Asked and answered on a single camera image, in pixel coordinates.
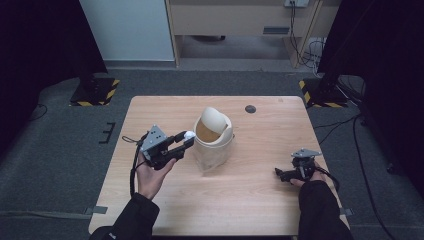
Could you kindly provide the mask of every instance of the yellow and black hazard stripe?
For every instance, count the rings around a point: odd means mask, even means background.
[[[347,107],[347,104],[345,103],[334,103],[334,102],[323,102],[323,103],[316,103],[314,102],[311,97],[311,94],[309,93],[308,89],[306,88],[305,82],[300,81],[299,82],[300,88],[302,89],[303,96],[305,98],[305,102],[307,107]]]
[[[104,96],[102,96],[100,99],[97,100],[88,100],[88,99],[80,99],[77,101],[71,101],[70,106],[101,106],[101,105],[109,105],[110,101],[112,100],[113,95],[115,94],[116,88],[118,87],[119,80],[113,79],[110,83],[107,83],[108,90],[105,91]]]

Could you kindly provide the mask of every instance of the robotic hand controller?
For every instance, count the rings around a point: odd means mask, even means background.
[[[275,168],[275,173],[280,177],[282,182],[290,182],[290,179],[299,179],[301,181],[309,181],[315,171],[319,171],[327,175],[334,182],[334,187],[336,191],[339,191],[339,181],[332,176],[327,170],[315,166],[315,156],[322,155],[321,152],[315,152],[308,149],[300,149],[299,151],[292,153],[293,157],[293,167],[295,170],[292,171],[283,171],[281,169]]]
[[[185,150],[194,144],[195,133],[191,131],[183,131],[175,136],[167,137],[166,134],[157,126],[153,127],[144,134],[137,143],[134,162],[130,174],[130,194],[134,195],[134,179],[137,168],[142,164],[147,164],[149,167],[160,170],[173,158],[180,160],[184,157]],[[174,142],[178,143],[184,140],[179,147],[169,150],[169,146]],[[145,161],[139,163],[138,154],[142,153]]]

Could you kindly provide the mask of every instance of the power outlet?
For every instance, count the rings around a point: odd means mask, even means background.
[[[294,6],[297,8],[305,8],[305,7],[308,7],[309,0],[285,0],[284,6],[293,7],[293,3],[294,3]]]

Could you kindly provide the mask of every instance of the person's right hand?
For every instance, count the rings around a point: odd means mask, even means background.
[[[315,167],[319,167],[319,164],[316,161],[314,161],[314,163],[315,163]],[[309,181],[324,181],[325,182],[326,181],[325,174],[318,170],[315,170],[314,174],[312,174],[312,177]],[[292,178],[290,179],[290,183],[293,184],[294,186],[302,187],[305,182],[299,179]]]
[[[165,167],[157,171],[144,162],[143,154],[139,153],[137,164],[141,165],[137,168],[138,193],[152,200],[159,192],[166,174],[171,171],[177,159],[171,159]]]

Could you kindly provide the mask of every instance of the tripod stand base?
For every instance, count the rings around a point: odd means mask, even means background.
[[[87,91],[80,83],[70,99],[70,106],[98,106],[108,105],[112,100],[119,80],[114,78],[96,78],[96,91]]]
[[[322,79],[308,78],[299,82],[308,107],[347,107],[347,99],[336,87],[322,92],[319,85]]]

